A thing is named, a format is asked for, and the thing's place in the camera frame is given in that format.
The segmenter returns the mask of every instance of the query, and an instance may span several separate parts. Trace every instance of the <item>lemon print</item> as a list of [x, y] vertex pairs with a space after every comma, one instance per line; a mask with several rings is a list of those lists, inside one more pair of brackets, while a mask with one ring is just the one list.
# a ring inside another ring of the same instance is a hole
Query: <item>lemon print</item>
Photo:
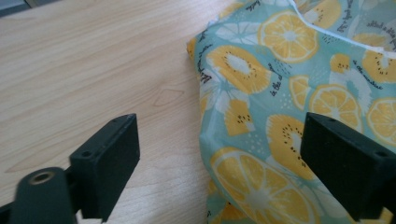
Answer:
[[374, 101], [367, 113], [367, 122], [376, 137], [396, 147], [396, 98]]
[[244, 4], [240, 3], [240, 2], [231, 4], [230, 6], [226, 7], [222, 12], [220, 12], [219, 18], [221, 19], [221, 18], [224, 18], [224, 17], [230, 15], [231, 13], [235, 12], [237, 9], [239, 9], [243, 5]]
[[396, 60], [382, 53], [367, 50], [362, 60], [363, 68], [376, 82], [396, 82]]
[[258, 32], [259, 43], [285, 63], [299, 63], [318, 50], [318, 36], [292, 11], [283, 11], [265, 21]]
[[231, 100], [224, 117], [227, 132], [230, 136], [255, 130], [253, 119], [248, 111], [248, 104], [245, 101]]
[[209, 195], [213, 195], [214, 193], [218, 192], [218, 187], [216, 187], [215, 181], [210, 180], [209, 185], [207, 186], [207, 193]]
[[195, 43], [197, 42], [197, 38], [193, 38], [187, 44], [187, 52], [189, 53], [190, 59], [194, 60], [194, 53], [195, 53]]
[[304, 179], [312, 179], [314, 173], [300, 155], [304, 125], [299, 120], [273, 115], [267, 120], [266, 133], [274, 159]]
[[349, 57], [342, 53], [334, 54], [330, 59], [330, 69], [336, 73], [344, 73], [349, 70]]
[[224, 147], [210, 164], [221, 185], [257, 223], [318, 223], [311, 204], [268, 164], [234, 147]]
[[205, 95], [203, 98], [200, 99], [199, 105], [200, 105], [201, 117], [204, 115], [204, 113], [206, 111], [207, 99], [208, 98], [209, 98], [209, 96]]
[[211, 51], [207, 58], [227, 80], [247, 94], [263, 91], [270, 83], [271, 71], [245, 49], [221, 46]]
[[293, 103], [300, 110], [304, 110], [306, 95], [311, 88], [308, 85], [308, 75], [291, 77], [289, 80], [289, 90]]
[[234, 207], [231, 203], [226, 203], [221, 215], [222, 220], [240, 220], [246, 218], [245, 213]]
[[297, 8], [300, 11], [304, 11], [308, 7], [309, 1], [310, 0], [294, 0], [294, 2], [296, 3]]
[[372, 47], [385, 47], [386, 38], [383, 35], [362, 33], [354, 35], [353, 40]]
[[307, 22], [327, 29], [341, 16], [341, 5], [338, 0], [324, 0], [304, 14]]
[[361, 108], [353, 95], [337, 84], [319, 86], [312, 94], [309, 110], [340, 120], [358, 132], [362, 132]]
[[208, 224], [220, 224], [221, 223], [221, 213], [217, 214], [211, 220], [208, 220]]

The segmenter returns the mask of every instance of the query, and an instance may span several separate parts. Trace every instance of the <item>wood grain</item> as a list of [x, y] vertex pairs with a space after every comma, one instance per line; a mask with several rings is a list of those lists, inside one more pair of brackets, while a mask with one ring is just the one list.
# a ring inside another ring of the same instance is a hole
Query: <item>wood grain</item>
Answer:
[[204, 223], [185, 48], [231, 2], [63, 0], [0, 19], [0, 204], [25, 175], [66, 168], [109, 120], [136, 113], [141, 161], [108, 223]]

